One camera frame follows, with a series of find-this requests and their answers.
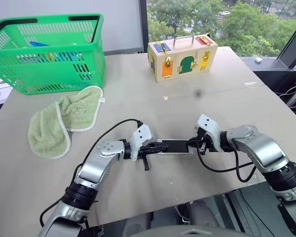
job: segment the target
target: green towel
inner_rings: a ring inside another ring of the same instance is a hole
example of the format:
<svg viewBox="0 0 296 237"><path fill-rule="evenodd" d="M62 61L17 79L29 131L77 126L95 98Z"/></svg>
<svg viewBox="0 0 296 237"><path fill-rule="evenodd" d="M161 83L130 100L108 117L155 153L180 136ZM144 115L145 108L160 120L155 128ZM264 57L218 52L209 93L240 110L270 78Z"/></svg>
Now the green towel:
<svg viewBox="0 0 296 237"><path fill-rule="evenodd" d="M93 85L36 112L28 130L33 153L42 158L65 156L71 146L68 131L82 132L93 128L103 101L102 89Z"/></svg>

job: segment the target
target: floor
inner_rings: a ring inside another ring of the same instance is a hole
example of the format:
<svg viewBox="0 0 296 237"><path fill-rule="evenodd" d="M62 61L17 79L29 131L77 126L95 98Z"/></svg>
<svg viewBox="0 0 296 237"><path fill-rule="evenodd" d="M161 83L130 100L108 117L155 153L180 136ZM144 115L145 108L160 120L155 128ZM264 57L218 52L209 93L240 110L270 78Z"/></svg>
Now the floor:
<svg viewBox="0 0 296 237"><path fill-rule="evenodd" d="M257 237L293 237L289 229L286 227L281 214L277 209L278 200L272 193L267 183L253 185L242 190L243 197L247 203L252 207L259 218L265 223L265 225L273 232L274 235L262 224L258 217L248 208L247 204L242 200L242 197L237 193L239 198L239 204L241 208L246 209L247 220L253 230L254 236ZM213 197L204 199L208 206L214 213L220 227L224 228L224 222L221 217L218 207ZM113 222L104 225L105 237L120 237L125 220ZM177 213L174 207L168 207L154 212L154 220L151 223L152 228L176 225Z"/></svg>

